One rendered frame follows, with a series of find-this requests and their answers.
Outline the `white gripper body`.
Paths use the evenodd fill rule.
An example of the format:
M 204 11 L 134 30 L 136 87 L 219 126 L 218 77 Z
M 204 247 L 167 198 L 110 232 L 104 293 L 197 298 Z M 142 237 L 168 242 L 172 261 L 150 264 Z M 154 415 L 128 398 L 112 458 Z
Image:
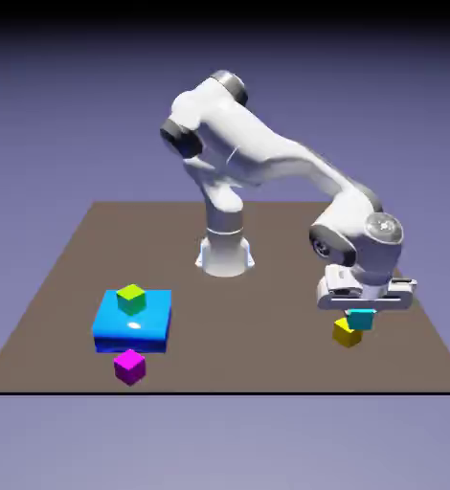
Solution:
M 326 280 L 322 278 L 316 291 L 317 306 L 323 310 L 404 310 L 412 305 L 416 287 L 415 279 L 394 278 L 388 284 L 388 291 L 383 296 L 365 299 L 357 293 L 341 295 L 329 290 Z

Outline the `small teal cube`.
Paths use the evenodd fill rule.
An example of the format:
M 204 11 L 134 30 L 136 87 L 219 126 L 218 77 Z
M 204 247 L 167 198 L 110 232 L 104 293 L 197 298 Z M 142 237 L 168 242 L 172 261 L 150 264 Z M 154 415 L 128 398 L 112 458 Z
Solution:
M 350 309 L 346 310 L 346 319 L 351 330 L 371 330 L 373 318 L 377 311 L 374 309 Z

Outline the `small yellow cube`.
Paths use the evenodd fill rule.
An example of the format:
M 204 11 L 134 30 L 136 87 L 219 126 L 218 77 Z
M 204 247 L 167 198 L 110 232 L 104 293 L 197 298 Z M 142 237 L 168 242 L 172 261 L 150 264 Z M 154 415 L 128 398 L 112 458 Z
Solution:
M 343 317 L 333 324 L 332 339 L 344 347 L 353 347 L 363 339 L 363 331 L 351 329 L 347 317 Z

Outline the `small green cube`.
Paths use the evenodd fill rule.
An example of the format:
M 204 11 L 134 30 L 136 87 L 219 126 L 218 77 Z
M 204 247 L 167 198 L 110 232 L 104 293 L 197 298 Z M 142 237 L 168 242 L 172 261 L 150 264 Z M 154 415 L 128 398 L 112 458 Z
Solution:
M 146 291 L 137 284 L 128 284 L 116 292 L 118 308 L 133 316 L 146 308 Z

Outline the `small magenta cube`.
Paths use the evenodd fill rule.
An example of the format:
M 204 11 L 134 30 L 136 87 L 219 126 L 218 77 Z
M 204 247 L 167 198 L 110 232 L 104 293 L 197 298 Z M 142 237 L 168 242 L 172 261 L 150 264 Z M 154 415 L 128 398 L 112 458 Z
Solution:
M 113 360 L 115 376 L 128 386 L 132 386 L 146 376 L 146 358 L 128 349 Z

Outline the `large blue box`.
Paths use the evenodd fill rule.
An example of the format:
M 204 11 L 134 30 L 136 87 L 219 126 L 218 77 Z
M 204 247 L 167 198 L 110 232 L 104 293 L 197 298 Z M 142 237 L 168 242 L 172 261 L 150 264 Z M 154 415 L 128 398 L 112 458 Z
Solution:
M 107 290 L 92 325 L 99 353 L 165 353 L 171 323 L 171 291 L 147 290 L 146 306 L 128 315 L 118 305 L 117 291 Z

